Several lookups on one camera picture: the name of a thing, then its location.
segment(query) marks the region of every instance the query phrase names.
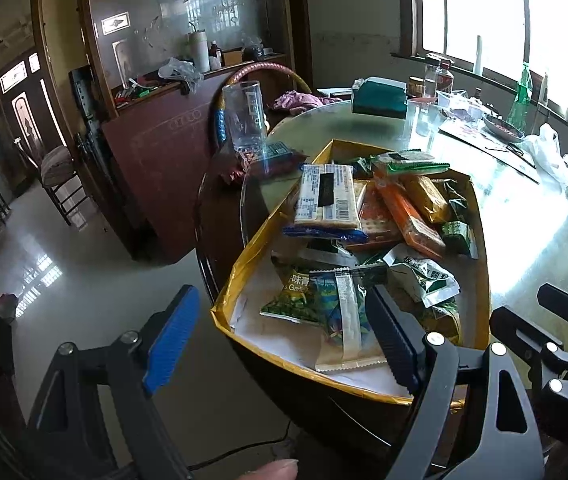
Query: clear plastic cup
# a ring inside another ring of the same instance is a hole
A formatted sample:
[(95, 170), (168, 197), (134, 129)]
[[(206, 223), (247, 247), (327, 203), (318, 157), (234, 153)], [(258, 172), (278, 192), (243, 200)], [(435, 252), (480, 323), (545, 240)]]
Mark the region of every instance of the clear plastic cup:
[(222, 88), (224, 125), (236, 151), (255, 150), (266, 138), (264, 104), (259, 81), (244, 81)]

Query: fingernail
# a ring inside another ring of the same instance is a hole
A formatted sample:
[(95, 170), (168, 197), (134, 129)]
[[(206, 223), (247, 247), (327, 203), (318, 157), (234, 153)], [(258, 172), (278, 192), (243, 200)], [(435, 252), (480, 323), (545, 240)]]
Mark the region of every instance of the fingernail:
[(254, 471), (253, 474), (259, 473), (261, 475), (269, 475), (274, 474), (278, 471), (283, 469), (293, 467), (298, 463), (297, 460), (294, 458), (287, 458), (286, 460), (276, 460), (275, 462), (270, 462), (264, 467), (259, 468), (257, 471)]

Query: glass tabletop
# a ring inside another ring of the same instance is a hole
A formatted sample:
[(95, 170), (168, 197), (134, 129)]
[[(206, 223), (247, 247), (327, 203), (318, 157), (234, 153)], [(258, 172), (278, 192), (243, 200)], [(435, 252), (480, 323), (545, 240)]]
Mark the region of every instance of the glass tabletop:
[[(540, 307), (536, 299), (538, 288), (547, 282), (568, 292), (568, 199), (564, 191), (541, 170), (537, 184), (491, 155), (439, 132), (443, 120), (431, 114), (429, 121), (413, 106), (405, 121), (353, 114), (350, 103), (343, 102), (284, 121), (267, 142), (281, 140), (307, 155), (307, 160), (313, 160), (331, 139), (389, 150), (419, 148), (470, 175), (484, 229), (491, 306), (510, 305), (560, 338), (568, 350), (568, 323)], [(266, 219), (266, 210), (272, 212), (278, 206), (300, 174), (263, 182), (248, 173), (240, 208), (244, 245)]]

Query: round glass table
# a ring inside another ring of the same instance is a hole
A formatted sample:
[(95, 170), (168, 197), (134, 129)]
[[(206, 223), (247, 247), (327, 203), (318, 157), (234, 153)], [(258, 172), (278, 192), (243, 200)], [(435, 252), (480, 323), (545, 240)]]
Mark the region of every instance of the round glass table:
[[(553, 283), (568, 292), (568, 199), (543, 171), (537, 184), (491, 155), (439, 131), (444, 120), (409, 108), (406, 120), (353, 114), (350, 103), (328, 105), (276, 126), (268, 142), (283, 141), (312, 160), (331, 139), (419, 148), (471, 176), (484, 229), (492, 307), (510, 305), (564, 342), (568, 323), (540, 307), (537, 292)], [(241, 189), (219, 177), (232, 165), (222, 149), (200, 189), (198, 257), (212, 299), (230, 267), (299, 178), (299, 171), (272, 180), (249, 172)], [(360, 399), (278, 368), (243, 347), (234, 347), (248, 371), (296, 424), (337, 449), (382, 459), (397, 436), (404, 408)], [(527, 383), (528, 368), (516, 365)]]

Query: green glass bottle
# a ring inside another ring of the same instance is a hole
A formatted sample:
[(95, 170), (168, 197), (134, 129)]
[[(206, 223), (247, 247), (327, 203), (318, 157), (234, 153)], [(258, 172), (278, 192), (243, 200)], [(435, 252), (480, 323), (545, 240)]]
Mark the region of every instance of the green glass bottle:
[(526, 114), (528, 113), (528, 105), (533, 95), (533, 79), (530, 76), (528, 62), (524, 62), (522, 67), (522, 77), (518, 83), (518, 91), (515, 96), (515, 102), (510, 109), (507, 121), (515, 126), (520, 132), (526, 132)]

